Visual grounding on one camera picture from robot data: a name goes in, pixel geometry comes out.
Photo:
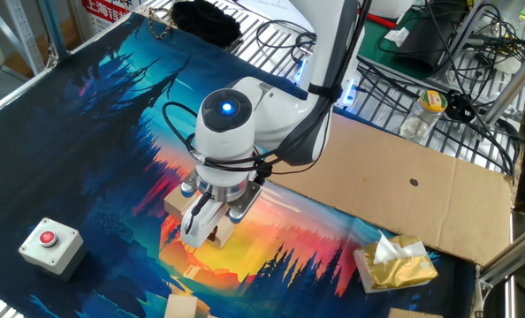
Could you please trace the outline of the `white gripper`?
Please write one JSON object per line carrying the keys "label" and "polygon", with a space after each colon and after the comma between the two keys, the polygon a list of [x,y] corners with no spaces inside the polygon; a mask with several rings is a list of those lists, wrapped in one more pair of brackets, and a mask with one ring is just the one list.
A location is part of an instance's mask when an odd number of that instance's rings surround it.
{"label": "white gripper", "polygon": [[232,222],[227,216],[226,203],[208,200],[199,212],[194,209],[201,203],[200,195],[186,210],[181,222],[180,237],[190,247],[199,248],[204,242],[222,249],[232,235]]}

